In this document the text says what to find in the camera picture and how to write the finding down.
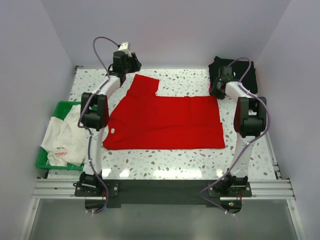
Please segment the red t shirt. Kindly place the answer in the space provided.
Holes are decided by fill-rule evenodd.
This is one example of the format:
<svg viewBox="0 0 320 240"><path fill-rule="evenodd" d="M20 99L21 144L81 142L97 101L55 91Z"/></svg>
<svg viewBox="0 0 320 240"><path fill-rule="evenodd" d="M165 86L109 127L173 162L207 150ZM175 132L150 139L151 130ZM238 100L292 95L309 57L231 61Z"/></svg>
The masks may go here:
<svg viewBox="0 0 320 240"><path fill-rule="evenodd" d="M160 81L135 75L112 111L107 150L224 149L223 124L213 96L157 96Z"/></svg>

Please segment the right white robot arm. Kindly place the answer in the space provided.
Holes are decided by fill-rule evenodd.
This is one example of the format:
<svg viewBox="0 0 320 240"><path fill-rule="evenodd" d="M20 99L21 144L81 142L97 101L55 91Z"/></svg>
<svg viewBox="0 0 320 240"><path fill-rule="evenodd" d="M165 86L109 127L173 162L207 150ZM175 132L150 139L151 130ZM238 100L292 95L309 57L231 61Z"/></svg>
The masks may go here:
<svg viewBox="0 0 320 240"><path fill-rule="evenodd" d="M230 97L235 103L233 128L236 132L236 145L231 166L227 174L221 177L211 188L217 194L230 197L241 191L249 191L248 174L249 162L254 144L267 129L267 100L258 97L246 89L235 78L231 66L222 66L218 70L218 77L210 90L212 96L223 100Z"/></svg>

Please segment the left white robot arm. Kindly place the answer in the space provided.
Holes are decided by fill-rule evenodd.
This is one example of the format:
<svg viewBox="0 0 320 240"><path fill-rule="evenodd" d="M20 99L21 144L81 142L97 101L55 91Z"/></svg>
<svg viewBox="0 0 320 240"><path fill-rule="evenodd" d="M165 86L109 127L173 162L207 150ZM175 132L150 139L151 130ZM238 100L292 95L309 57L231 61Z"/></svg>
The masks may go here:
<svg viewBox="0 0 320 240"><path fill-rule="evenodd" d="M107 69L104 82L93 92L84 92L81 95L77 126L85 130L87 149L82 173L74 185L77 196L99 196L108 193L101 176L102 137L109 121L108 99L123 85L127 74L138 72L141 67L136 53L117 50L113 53L113 63Z"/></svg>

